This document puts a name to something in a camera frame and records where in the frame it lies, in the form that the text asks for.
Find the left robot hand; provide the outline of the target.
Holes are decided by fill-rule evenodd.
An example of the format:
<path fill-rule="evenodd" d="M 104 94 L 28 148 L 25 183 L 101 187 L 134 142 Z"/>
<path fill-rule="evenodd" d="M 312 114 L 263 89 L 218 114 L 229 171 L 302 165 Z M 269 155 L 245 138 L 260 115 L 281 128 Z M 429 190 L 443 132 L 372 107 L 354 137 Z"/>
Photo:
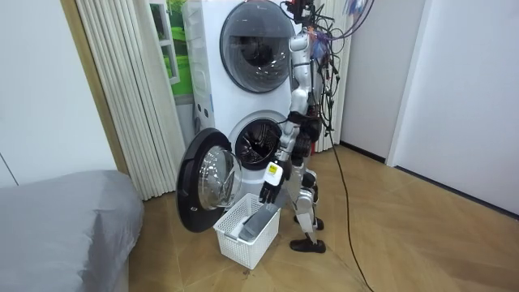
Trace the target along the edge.
<path fill-rule="evenodd" d="M 275 162 L 269 162 L 263 176 L 264 182 L 259 193 L 259 201 L 272 204 L 276 201 L 283 182 L 283 168 Z"/>

